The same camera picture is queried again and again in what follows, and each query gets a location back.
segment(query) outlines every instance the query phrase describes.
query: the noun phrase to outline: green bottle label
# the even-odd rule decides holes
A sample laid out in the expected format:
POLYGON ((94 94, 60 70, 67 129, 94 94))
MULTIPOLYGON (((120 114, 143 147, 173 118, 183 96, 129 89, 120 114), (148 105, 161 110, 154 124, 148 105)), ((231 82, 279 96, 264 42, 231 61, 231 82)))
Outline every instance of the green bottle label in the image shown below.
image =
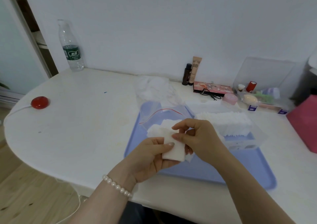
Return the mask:
POLYGON ((66 59, 69 61, 75 61, 81 58, 79 54, 78 46, 75 46, 75 45, 63 46, 63 50, 65 53, 66 59))

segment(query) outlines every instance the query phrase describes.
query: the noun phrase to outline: plastic bag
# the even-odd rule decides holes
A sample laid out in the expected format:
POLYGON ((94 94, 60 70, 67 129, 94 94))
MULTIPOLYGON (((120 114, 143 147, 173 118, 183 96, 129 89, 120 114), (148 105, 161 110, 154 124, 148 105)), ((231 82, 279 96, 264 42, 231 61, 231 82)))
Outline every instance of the plastic bag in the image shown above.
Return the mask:
POLYGON ((168 78, 140 76, 135 83, 135 94, 140 109, 139 124, 146 130, 165 119, 193 118, 168 78))

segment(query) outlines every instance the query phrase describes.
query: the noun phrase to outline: pink box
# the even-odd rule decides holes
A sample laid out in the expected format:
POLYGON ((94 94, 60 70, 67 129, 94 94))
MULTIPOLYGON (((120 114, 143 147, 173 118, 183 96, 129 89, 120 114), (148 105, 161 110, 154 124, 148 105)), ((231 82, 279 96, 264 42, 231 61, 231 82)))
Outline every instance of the pink box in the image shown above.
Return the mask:
POLYGON ((317 95, 310 95, 286 117, 308 149, 317 153, 317 95))

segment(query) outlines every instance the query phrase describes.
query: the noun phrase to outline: red round button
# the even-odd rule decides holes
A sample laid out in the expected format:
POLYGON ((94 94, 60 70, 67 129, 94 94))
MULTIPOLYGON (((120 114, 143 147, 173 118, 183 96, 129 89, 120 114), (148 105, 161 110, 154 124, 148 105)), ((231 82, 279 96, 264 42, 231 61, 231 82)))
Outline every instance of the red round button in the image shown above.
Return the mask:
POLYGON ((35 109, 44 109, 50 104, 49 100, 45 96, 38 96, 31 101, 31 106, 35 109))

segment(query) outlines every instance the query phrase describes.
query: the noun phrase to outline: pink round container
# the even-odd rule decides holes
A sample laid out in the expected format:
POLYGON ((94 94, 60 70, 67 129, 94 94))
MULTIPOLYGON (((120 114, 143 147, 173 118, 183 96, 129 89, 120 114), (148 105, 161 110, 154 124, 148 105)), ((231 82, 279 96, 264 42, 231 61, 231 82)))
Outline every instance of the pink round container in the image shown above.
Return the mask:
POLYGON ((227 93, 224 94, 223 100, 230 103, 231 105, 235 105, 238 101, 238 98, 234 94, 227 93))

